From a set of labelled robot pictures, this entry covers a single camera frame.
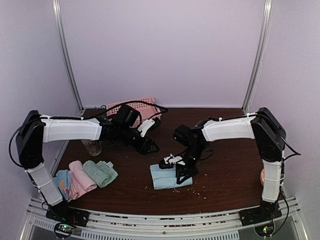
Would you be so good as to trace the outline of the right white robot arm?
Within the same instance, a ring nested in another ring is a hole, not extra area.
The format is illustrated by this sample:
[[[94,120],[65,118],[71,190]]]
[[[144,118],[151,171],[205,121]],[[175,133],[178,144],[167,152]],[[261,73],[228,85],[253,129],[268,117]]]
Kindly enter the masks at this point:
[[[257,112],[232,118],[209,117],[194,127],[180,125],[173,138],[186,147],[181,160],[175,164],[177,184],[198,173],[196,164],[209,143],[229,139],[255,140],[264,169],[263,191],[256,216],[266,221],[276,212],[285,177],[286,131],[268,108],[261,107]]]

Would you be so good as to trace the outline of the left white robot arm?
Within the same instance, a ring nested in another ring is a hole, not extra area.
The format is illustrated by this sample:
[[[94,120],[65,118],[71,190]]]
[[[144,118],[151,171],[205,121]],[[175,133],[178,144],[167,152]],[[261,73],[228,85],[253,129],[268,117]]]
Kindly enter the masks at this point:
[[[9,140],[16,144],[15,165],[27,172],[44,200],[53,206],[53,215],[67,222],[72,218],[72,211],[63,204],[64,197],[44,165],[43,144],[73,140],[121,141],[141,155],[159,152],[156,142],[147,135],[159,121],[146,119],[133,127],[139,116],[139,111],[123,108],[112,116],[93,117],[48,116],[31,110]]]

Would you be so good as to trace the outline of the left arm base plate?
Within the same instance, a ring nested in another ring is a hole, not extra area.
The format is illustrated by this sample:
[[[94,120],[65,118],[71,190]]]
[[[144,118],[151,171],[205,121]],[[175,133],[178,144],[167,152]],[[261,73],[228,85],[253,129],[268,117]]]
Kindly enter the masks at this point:
[[[58,217],[52,211],[47,210],[45,217],[51,220],[55,220],[60,223],[64,223],[70,226],[77,226],[77,227],[86,227],[90,213],[85,210],[79,210],[75,208],[69,209],[70,217]]]

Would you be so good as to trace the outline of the light blue towel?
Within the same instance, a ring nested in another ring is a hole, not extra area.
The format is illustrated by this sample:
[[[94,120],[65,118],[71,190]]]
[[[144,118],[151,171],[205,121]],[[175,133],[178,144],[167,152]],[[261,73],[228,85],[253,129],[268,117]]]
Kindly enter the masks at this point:
[[[193,179],[182,184],[177,184],[175,167],[160,169],[157,164],[153,164],[149,166],[149,170],[154,190],[175,189],[193,184]]]

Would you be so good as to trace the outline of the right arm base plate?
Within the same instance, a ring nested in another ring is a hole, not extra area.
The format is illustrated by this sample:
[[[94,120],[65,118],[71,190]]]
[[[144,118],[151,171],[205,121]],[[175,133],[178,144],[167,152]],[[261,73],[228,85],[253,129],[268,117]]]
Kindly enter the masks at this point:
[[[270,222],[272,219],[282,216],[282,212],[279,207],[276,207],[275,209],[269,209],[262,206],[243,209],[239,211],[238,214],[242,226]]]

